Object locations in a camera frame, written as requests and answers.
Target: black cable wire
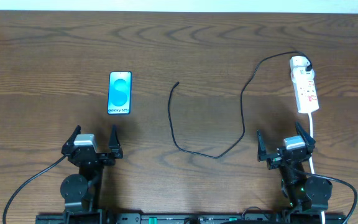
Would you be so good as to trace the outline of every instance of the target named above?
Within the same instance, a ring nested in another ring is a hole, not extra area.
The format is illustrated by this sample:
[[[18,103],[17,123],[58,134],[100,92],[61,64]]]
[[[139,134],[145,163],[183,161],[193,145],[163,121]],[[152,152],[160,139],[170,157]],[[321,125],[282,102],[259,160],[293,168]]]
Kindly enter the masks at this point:
[[[56,161],[54,164],[50,165],[48,168],[44,169],[43,171],[39,172],[38,174],[35,174],[34,176],[32,176],[30,179],[26,180],[13,194],[12,197],[9,199],[9,201],[7,202],[5,209],[4,209],[4,214],[2,215],[2,223],[6,224],[6,215],[7,215],[7,210],[9,208],[9,206],[11,205],[13,199],[16,197],[16,195],[28,184],[30,183],[32,180],[34,180],[35,178],[41,176],[42,174],[46,173],[47,171],[49,171],[50,169],[54,168],[57,164],[59,164],[62,160],[64,160],[66,158],[66,156],[62,156],[62,158],[60,158],[58,161]]]
[[[300,171],[300,170],[297,170],[291,166],[289,166],[286,162],[284,162],[284,165],[287,166],[288,168],[290,168],[291,170],[294,170],[295,172],[299,173],[299,174],[303,174],[303,175],[308,175],[308,176],[311,176],[311,177],[318,177],[318,178],[322,178],[322,179],[326,179],[326,180],[331,180],[331,181],[335,181],[335,182],[338,182],[340,184],[344,184],[346,186],[348,186],[350,189],[353,190],[353,194],[354,194],[354,200],[353,200],[353,205],[352,205],[352,208],[351,210],[349,211],[349,213],[346,215],[346,218],[345,220],[342,222],[342,224],[345,224],[347,223],[347,221],[349,221],[349,219],[351,218],[353,212],[354,212],[354,209],[356,208],[356,205],[357,205],[357,199],[358,199],[358,196],[357,196],[357,190],[351,185],[349,184],[348,182],[346,181],[343,181],[343,180],[339,180],[339,179],[336,179],[336,178],[333,178],[333,177],[327,177],[327,176],[324,176],[324,175],[318,175],[318,174],[310,174],[308,172],[303,172],[303,171]]]
[[[248,81],[246,82],[246,84],[244,85],[244,87],[242,87],[242,90],[241,90],[241,93],[240,93],[240,111],[241,111],[241,121],[242,121],[242,134],[240,136],[240,138],[233,144],[231,145],[228,149],[226,149],[222,154],[218,155],[218,156],[210,156],[210,155],[207,155],[207,154],[203,154],[203,153],[200,153],[200,152],[194,152],[194,151],[189,151],[189,150],[186,150],[186,149],[182,149],[181,147],[179,147],[179,145],[177,144],[176,140],[175,140],[175,135],[173,133],[173,127],[172,127],[172,121],[171,121],[171,112],[170,112],[170,105],[171,105],[171,98],[172,98],[172,93],[173,93],[173,90],[179,85],[180,82],[177,82],[176,84],[174,84],[174,86],[172,87],[171,89],[171,93],[169,94],[169,100],[168,100],[168,119],[169,119],[169,125],[171,127],[171,134],[172,134],[172,140],[173,140],[173,143],[175,144],[175,146],[183,151],[183,152],[187,152],[187,153],[190,153],[190,154],[194,154],[194,155],[199,155],[199,156],[205,156],[205,157],[208,157],[208,158],[211,158],[211,159],[219,159],[220,157],[224,156],[226,153],[228,153],[232,148],[234,148],[234,146],[236,146],[240,141],[241,139],[244,137],[244,134],[246,133],[246,125],[244,123],[244,113],[243,113],[243,110],[242,110],[242,94],[244,93],[244,90],[246,89],[246,87],[248,86],[248,84],[254,79],[255,77],[255,74],[260,66],[260,64],[270,58],[274,58],[274,57],[277,57],[277,56],[281,56],[281,55],[286,55],[286,54],[300,54],[304,57],[306,57],[309,62],[310,62],[310,65],[307,66],[306,68],[306,71],[310,71],[312,69],[312,65],[311,65],[311,60],[302,52],[299,52],[299,51],[291,51],[291,52],[284,52],[284,53],[280,53],[280,54],[276,54],[276,55],[273,55],[273,56],[270,56],[270,57],[267,57],[263,60],[261,60],[257,66],[255,67],[255,70],[254,70],[254,74],[248,79]]]
[[[246,215],[246,213],[247,213],[250,209],[253,209],[253,208],[257,208],[257,209],[259,209],[260,211],[262,211],[262,213],[263,213],[264,216],[267,218],[267,220],[269,220],[268,216],[267,216],[267,215],[263,212],[263,210],[260,209],[258,206],[251,206],[251,207],[248,207],[247,209],[245,209],[244,212],[243,212],[242,215],[241,215],[241,219],[244,220],[244,219],[245,219],[245,216],[244,216],[244,215]]]

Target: power outlet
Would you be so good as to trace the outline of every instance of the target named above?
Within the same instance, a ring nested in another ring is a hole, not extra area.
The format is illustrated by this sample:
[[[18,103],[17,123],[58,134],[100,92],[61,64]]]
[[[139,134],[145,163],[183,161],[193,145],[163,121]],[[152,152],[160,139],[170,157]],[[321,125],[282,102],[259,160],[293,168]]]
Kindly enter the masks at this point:
[[[319,109],[314,70],[306,71],[310,62],[306,57],[295,56],[290,60],[291,79],[295,90],[296,105],[299,113],[311,113]]]

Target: smartphone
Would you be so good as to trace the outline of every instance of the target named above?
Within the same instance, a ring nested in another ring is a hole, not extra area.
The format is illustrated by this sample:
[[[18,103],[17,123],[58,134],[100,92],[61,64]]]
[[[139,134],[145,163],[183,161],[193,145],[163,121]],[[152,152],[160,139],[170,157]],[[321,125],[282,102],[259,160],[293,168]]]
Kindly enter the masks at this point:
[[[132,72],[111,72],[108,114],[129,114],[131,112]]]

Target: white wall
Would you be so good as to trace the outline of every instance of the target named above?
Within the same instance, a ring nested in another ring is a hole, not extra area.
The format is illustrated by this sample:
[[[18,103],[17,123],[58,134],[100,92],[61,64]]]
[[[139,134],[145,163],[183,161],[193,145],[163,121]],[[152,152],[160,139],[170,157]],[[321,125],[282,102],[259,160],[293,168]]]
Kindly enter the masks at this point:
[[[0,10],[358,13],[358,0],[0,0]]]

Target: wood grain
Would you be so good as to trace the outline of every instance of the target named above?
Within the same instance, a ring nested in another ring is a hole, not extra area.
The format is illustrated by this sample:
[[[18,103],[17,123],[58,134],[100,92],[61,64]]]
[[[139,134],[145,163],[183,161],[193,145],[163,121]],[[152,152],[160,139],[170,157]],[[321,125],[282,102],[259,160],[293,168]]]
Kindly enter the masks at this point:
[[[0,222],[18,186],[60,157],[77,124],[101,149],[118,125],[124,159],[104,173],[101,203],[143,212],[278,210],[288,202],[277,170],[257,162],[255,132],[269,146],[294,135],[296,112],[289,56],[265,62],[244,93],[246,135],[212,160],[180,146],[219,154],[241,134],[239,93],[261,59],[301,50],[316,70],[314,113],[319,174],[358,190],[358,15],[0,11]],[[108,116],[108,74],[134,74],[132,113]],[[14,200],[9,223],[34,223],[61,212],[60,183],[76,167],[65,161]],[[334,184],[330,212],[347,213],[349,189]],[[350,223],[358,223],[358,206]]]

